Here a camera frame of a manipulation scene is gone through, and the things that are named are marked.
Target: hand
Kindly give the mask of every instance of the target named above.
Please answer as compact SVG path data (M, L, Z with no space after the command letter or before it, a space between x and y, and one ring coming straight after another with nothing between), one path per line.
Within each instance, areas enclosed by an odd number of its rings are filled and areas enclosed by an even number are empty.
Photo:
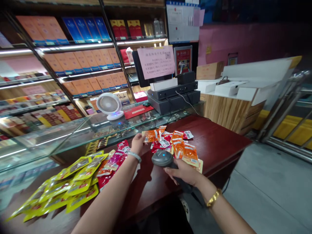
M134 136L134 138L132 139L131 152L134 152L137 155L139 155L143 147L144 138L145 136L142 136L142 133L138 133Z
M174 183L178 185L177 181L173 178L178 177L184 180L186 183L196 187L198 181L201 177L203 177L203 175L181 159L174 159L174 163L178 166L179 169L173 169L170 167L164 168L165 172L170 176Z

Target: glass countertop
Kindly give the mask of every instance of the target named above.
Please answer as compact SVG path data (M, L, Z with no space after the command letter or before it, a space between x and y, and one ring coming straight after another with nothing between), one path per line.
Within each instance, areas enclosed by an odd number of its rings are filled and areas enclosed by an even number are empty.
M146 101L125 106L122 110L125 111L142 105L144 102ZM200 101L194 106L197 108L203 103L203 101ZM110 142L116 144L120 140L119 137L116 137L118 133L127 132L126 135L131 137L137 132L150 130L188 115L183 112L184 110L191 111L192 108L185 107L164 115L160 115L153 109L128 120L123 116L114 121L108 121L107 115L104 113L96 113L51 128L1 141L0 173L44 157L57 155L104 137L111 136Z

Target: plastic bottle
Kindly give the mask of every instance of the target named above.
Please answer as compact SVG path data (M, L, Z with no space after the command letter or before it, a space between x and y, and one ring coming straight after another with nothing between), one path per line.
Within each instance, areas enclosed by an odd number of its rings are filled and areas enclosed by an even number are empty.
M159 19L159 25L160 25L160 35L165 35L165 27L163 25L162 19Z
M126 54L127 54L127 56L128 56L128 59L129 59L129 63L130 63L130 64L134 64L132 52L133 52L133 50L132 50L130 47L128 47L128 48L126 49Z
M160 37L161 33L160 33L160 25L159 25L159 21L157 20L157 18L155 18L154 20L154 30L155 30L155 36L156 37Z

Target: computer monitor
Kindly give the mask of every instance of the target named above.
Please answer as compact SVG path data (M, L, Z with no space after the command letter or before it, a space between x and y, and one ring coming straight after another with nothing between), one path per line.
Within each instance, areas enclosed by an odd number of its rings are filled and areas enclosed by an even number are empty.
M172 74L171 74L171 75L164 75L164 76L159 76L156 78L145 80L138 52L133 51L132 56L134 60L134 65L136 66L137 78L139 80L139 84L141 88L148 87L151 83L155 83L157 81L169 80L172 78Z

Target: gold bracelet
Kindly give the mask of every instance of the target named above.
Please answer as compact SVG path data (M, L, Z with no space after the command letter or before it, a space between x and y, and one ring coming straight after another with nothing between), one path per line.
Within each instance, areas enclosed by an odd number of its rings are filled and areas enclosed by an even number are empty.
M210 200L207 202L207 207L212 207L220 194L222 194L222 190L218 188L212 198L210 198Z

